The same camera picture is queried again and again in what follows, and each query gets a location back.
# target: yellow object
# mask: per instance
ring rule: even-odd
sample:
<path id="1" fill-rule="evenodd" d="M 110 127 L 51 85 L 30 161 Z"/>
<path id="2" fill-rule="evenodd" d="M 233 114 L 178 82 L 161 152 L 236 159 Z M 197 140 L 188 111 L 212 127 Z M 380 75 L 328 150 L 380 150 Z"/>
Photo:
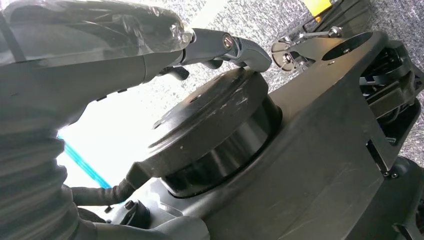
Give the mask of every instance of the yellow object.
<path id="1" fill-rule="evenodd" d="M 303 0 L 303 3 L 313 16 L 317 16 L 331 6 L 330 0 Z"/>

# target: mounting hole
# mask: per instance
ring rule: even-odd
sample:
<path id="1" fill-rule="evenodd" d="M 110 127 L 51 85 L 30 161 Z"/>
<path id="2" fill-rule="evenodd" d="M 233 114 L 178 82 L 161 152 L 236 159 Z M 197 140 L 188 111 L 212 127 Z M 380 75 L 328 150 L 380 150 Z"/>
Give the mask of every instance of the mounting hole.
<path id="1" fill-rule="evenodd" d="M 200 95 L 195 96 L 195 97 L 194 97 L 194 98 L 190 101 L 190 103 L 192 103 L 192 102 L 196 101 L 198 98 L 200 98 L 200 96 L 201 96 L 201 94 L 200 94 Z"/>
<path id="2" fill-rule="evenodd" d="M 340 43 L 335 46 L 333 49 L 328 51 L 323 57 L 323 61 L 329 61 L 341 57 L 347 53 L 352 52 L 356 48 L 360 47 L 366 41 L 368 41 L 373 36 L 372 32 L 364 32 L 359 35 L 353 36 L 348 40 Z"/>

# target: blue stripe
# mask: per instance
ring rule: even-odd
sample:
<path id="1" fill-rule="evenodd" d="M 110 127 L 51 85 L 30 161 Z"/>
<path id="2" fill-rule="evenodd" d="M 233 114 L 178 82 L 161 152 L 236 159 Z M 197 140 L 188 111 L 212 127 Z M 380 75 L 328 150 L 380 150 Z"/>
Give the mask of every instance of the blue stripe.
<path id="1" fill-rule="evenodd" d="M 65 142 L 65 153 L 100 187 L 109 189 L 111 186 L 106 182 L 69 144 Z"/>

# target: round black cylinder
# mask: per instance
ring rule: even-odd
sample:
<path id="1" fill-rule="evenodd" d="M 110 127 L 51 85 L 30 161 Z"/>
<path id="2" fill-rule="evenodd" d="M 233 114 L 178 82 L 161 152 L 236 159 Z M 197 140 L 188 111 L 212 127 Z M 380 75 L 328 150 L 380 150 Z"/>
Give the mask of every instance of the round black cylinder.
<path id="1" fill-rule="evenodd" d="M 220 145 L 162 182 L 178 198 L 189 198 L 221 184 L 255 159 L 281 124 L 281 111 L 269 97 Z"/>

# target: clear plastic wrap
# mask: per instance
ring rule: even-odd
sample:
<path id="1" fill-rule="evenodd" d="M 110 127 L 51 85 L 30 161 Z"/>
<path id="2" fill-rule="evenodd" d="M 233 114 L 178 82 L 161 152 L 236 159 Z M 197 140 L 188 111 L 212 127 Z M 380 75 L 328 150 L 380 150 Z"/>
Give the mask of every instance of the clear plastic wrap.
<path id="1" fill-rule="evenodd" d="M 0 65 L 42 66 L 184 49 L 193 31 L 171 10 L 110 0 L 0 0 Z"/>

